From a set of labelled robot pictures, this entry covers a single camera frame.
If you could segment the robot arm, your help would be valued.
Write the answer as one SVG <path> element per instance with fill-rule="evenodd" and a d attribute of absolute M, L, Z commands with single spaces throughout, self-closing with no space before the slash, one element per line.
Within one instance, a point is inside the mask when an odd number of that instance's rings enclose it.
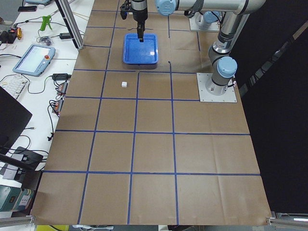
<path fill-rule="evenodd" d="M 221 13 L 218 11 L 201 11 L 196 12 L 193 17 L 189 18 L 190 26 L 199 28 L 209 28 L 217 26 L 221 19 Z"/>
<path fill-rule="evenodd" d="M 218 39 L 208 51 L 213 74 L 205 84 L 210 94 L 220 96 L 226 92 L 228 83 L 237 70 L 237 62 L 229 57 L 229 53 L 241 19 L 243 15 L 257 11 L 264 3 L 264 0 L 156 0 L 155 6 L 163 16 L 173 14 L 175 11 L 184 11 L 188 18 L 201 11 L 226 13 L 220 23 Z"/>

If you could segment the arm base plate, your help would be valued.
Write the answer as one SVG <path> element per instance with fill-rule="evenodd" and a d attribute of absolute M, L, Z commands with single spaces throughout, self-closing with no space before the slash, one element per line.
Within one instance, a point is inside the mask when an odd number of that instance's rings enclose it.
<path fill-rule="evenodd" d="M 235 86 L 230 79 L 225 86 L 218 86 L 212 81 L 212 73 L 196 73 L 200 102 L 237 103 Z"/>
<path fill-rule="evenodd" d="M 190 30 L 195 32 L 219 32 L 219 25 L 217 18 L 211 19 L 210 17 L 196 14 L 189 19 Z"/>

